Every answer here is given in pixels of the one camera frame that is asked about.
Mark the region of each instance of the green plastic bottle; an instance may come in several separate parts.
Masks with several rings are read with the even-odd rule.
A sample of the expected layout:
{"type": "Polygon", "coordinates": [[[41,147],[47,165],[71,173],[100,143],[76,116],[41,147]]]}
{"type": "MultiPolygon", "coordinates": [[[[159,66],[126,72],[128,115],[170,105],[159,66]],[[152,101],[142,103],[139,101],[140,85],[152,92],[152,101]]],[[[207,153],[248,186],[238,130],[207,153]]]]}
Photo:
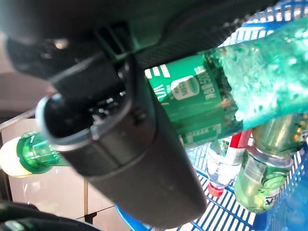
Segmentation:
{"type": "Polygon", "coordinates": [[[292,164],[291,158],[279,159],[248,146],[234,185],[237,202],[253,213],[272,208],[292,164]]]}
{"type": "Polygon", "coordinates": [[[308,136],[308,114],[289,114],[253,128],[254,146],[277,158],[292,158],[308,136]]]}
{"type": "Polygon", "coordinates": [[[2,146],[0,165],[10,176],[25,177],[48,172],[52,166],[69,164],[39,132],[30,131],[2,146]]]}
{"type": "Polygon", "coordinates": [[[266,37],[145,71],[180,140],[192,148],[308,111],[308,18],[266,37]]]}

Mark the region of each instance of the green bottle label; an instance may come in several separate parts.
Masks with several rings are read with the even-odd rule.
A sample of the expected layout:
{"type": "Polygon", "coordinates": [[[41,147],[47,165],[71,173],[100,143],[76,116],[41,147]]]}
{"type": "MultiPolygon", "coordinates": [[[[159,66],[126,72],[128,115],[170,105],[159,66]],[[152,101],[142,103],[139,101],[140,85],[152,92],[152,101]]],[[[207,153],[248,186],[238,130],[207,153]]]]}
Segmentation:
{"type": "Polygon", "coordinates": [[[259,191],[260,197],[264,197],[264,209],[270,209],[278,195],[280,188],[285,182],[286,174],[283,172],[273,172],[262,179],[263,189],[259,191]]]}
{"type": "Polygon", "coordinates": [[[195,55],[145,71],[187,148],[215,140],[223,132],[224,111],[216,72],[209,70],[203,56],[195,55]]]}

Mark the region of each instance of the bottle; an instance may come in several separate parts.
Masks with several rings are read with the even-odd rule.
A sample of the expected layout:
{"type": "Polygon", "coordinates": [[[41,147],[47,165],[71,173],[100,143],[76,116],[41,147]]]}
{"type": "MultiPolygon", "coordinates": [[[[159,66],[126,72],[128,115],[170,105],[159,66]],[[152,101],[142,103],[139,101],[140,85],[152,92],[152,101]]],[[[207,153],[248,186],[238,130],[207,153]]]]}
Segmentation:
{"type": "Polygon", "coordinates": [[[247,130],[211,143],[206,170],[210,180],[208,191],[213,196],[220,197],[240,171],[250,134],[251,130],[247,130]]]}
{"type": "Polygon", "coordinates": [[[293,160],[267,155],[255,146],[246,150],[234,185],[235,198],[250,212],[262,213],[273,207],[293,160]]]}
{"type": "Polygon", "coordinates": [[[0,149],[0,166],[13,177],[48,172],[52,166],[68,166],[39,132],[30,131],[5,143],[0,149]]]}
{"type": "Polygon", "coordinates": [[[308,18],[145,70],[186,148],[308,111],[308,18]]]}
{"type": "Polygon", "coordinates": [[[308,135],[308,114],[289,114],[252,129],[255,147],[268,155],[291,158],[308,135]]]}
{"type": "Polygon", "coordinates": [[[192,148],[186,151],[186,154],[191,161],[192,165],[199,171],[205,173],[206,171],[206,154],[210,144],[205,144],[192,148]]]}

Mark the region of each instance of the white bottle cap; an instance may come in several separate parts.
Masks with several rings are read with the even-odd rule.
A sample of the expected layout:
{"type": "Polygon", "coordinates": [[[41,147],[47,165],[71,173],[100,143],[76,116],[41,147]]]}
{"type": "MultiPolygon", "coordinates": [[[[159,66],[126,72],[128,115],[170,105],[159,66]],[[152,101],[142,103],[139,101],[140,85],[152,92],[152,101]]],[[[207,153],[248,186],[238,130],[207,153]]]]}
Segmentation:
{"type": "Polygon", "coordinates": [[[3,171],[12,177],[26,177],[32,175],[19,162],[17,144],[20,137],[6,142],[0,149],[0,166],[3,171]]]}

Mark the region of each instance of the blue shopping basket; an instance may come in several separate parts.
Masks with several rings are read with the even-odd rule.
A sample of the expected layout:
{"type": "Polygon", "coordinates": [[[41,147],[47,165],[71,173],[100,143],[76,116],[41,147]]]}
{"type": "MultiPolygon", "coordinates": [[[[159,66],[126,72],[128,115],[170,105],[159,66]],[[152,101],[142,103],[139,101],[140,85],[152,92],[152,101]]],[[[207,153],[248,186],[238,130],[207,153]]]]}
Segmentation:
{"type": "MultiPolygon", "coordinates": [[[[289,21],[308,16],[308,1],[284,0],[263,12],[256,13],[238,28],[221,46],[253,40],[271,34],[289,21]]],[[[234,196],[233,185],[226,188],[219,198],[208,192],[209,180],[206,175],[205,154],[207,145],[187,152],[206,195],[206,212],[173,231],[295,231],[308,230],[308,147],[305,154],[294,155],[294,165],[290,170],[281,196],[273,209],[262,213],[251,213],[243,208],[234,196]]],[[[151,231],[146,226],[117,207],[118,213],[133,231],[151,231]]]]}

